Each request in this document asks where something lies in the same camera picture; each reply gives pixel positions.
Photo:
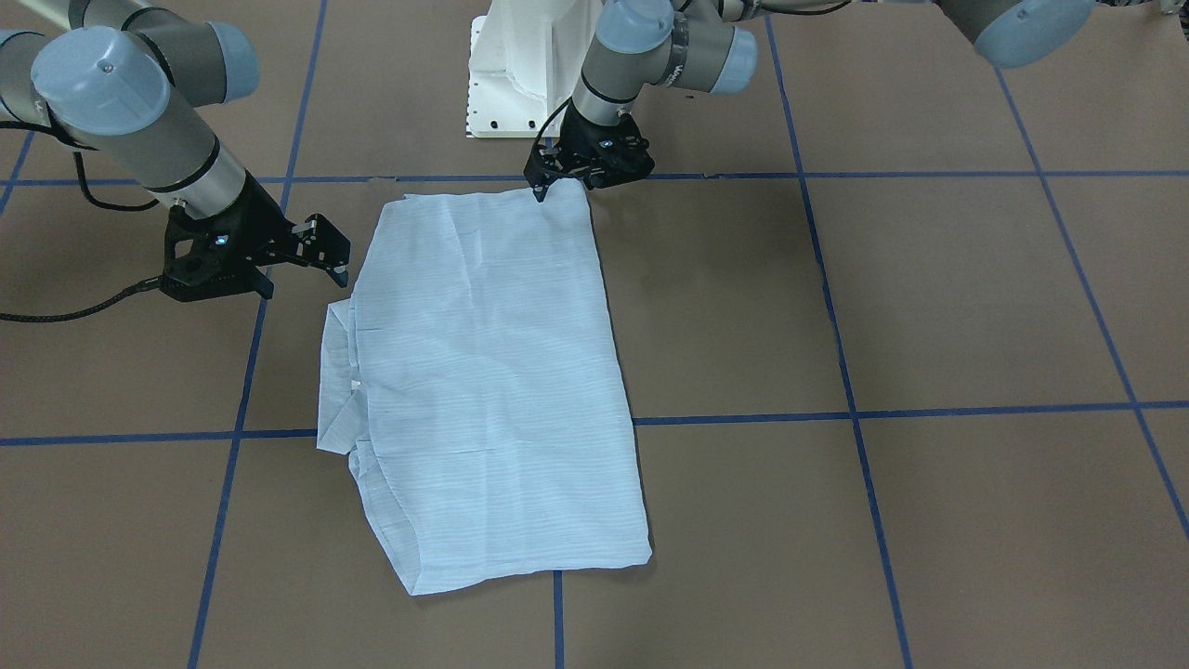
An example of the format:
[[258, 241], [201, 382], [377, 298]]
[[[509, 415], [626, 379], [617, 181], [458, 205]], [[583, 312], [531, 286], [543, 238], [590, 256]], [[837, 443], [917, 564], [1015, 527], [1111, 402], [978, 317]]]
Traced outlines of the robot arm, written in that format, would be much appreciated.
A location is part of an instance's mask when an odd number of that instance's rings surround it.
[[[646, 87], [735, 95], [751, 83], [759, 43], [744, 23], [770, 14], [823, 17], [844, 1], [608, 1], [594, 23], [575, 84], [553, 111], [560, 135], [535, 141], [523, 175], [545, 202], [556, 182], [587, 190], [649, 177], [649, 140], [633, 118]], [[981, 59], [1014, 69], [1044, 59], [1078, 33], [1092, 1], [938, 1]]]
[[254, 44], [150, 1], [30, 1], [57, 37], [4, 31], [4, 127], [111, 157], [166, 212], [163, 270], [122, 290], [191, 302], [270, 299], [288, 263], [348, 283], [351, 244], [322, 215], [292, 223], [199, 109], [254, 93]]

